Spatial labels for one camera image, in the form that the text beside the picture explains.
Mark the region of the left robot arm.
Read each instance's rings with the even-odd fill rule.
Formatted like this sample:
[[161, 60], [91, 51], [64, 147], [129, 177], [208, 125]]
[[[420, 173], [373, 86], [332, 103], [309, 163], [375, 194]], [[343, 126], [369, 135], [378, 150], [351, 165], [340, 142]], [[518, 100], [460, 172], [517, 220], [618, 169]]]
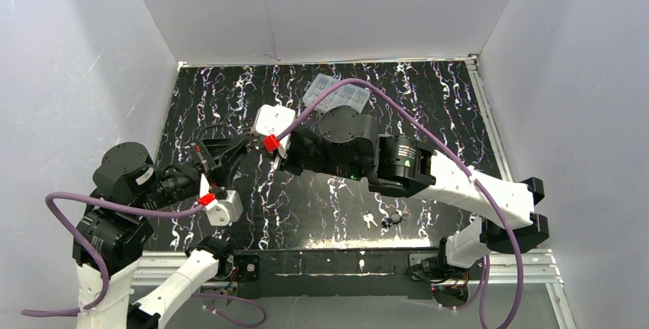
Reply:
[[[148, 211], [196, 198], [213, 226], [226, 226], [243, 212], [231, 181], [248, 152], [248, 141], [245, 135], [198, 139], [189, 148], [188, 162], [166, 168], [157, 166], [138, 142], [115, 145], [93, 174], [93, 197]], [[80, 328], [163, 328], [205, 282], [221, 272], [233, 253], [228, 242], [205, 237], [161, 285], [131, 302], [132, 280], [154, 231], [148, 219], [88, 204], [77, 230], [108, 271], [103, 278], [91, 254], [74, 243], [80, 301], [92, 305], [78, 317]]]

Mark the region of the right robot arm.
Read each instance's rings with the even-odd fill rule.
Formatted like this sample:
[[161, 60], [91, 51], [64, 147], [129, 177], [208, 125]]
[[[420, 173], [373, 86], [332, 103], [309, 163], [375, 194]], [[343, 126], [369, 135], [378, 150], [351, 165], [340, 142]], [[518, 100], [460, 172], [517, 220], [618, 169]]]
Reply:
[[312, 171], [350, 180], [366, 178], [369, 191], [382, 196], [439, 201], [476, 213], [477, 221], [440, 241], [439, 268], [466, 270], [490, 252], [514, 253], [503, 223], [479, 184], [501, 209], [521, 252], [550, 236], [548, 219], [534, 210], [544, 197], [540, 179], [514, 183], [479, 171], [468, 177], [431, 145], [402, 135], [381, 135], [373, 116], [349, 106], [326, 112], [316, 132], [300, 125], [288, 139], [288, 149], [276, 151], [276, 169], [294, 175]]

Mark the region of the clear plastic parts box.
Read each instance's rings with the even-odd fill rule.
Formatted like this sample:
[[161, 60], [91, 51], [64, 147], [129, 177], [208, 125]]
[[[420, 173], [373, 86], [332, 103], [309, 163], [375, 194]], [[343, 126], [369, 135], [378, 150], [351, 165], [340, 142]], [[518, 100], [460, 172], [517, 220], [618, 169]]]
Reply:
[[[311, 103], [324, 91], [339, 82], [340, 80], [334, 77], [319, 73], [309, 84], [305, 95], [302, 97], [302, 103], [305, 106], [310, 106]], [[372, 92], [365, 87], [347, 84], [336, 89], [323, 99], [315, 107], [315, 110], [320, 113], [326, 113], [340, 106], [349, 106], [352, 109], [355, 109], [358, 113], [361, 113], [363, 112], [371, 93]]]

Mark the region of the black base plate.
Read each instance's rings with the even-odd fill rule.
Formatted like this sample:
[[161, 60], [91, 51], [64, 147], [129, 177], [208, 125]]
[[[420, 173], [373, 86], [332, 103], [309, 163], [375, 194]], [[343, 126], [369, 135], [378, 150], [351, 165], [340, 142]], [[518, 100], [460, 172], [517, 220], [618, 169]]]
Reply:
[[236, 250], [221, 270], [236, 269], [231, 286], [242, 298], [432, 297], [431, 280], [407, 269], [437, 255], [435, 248]]

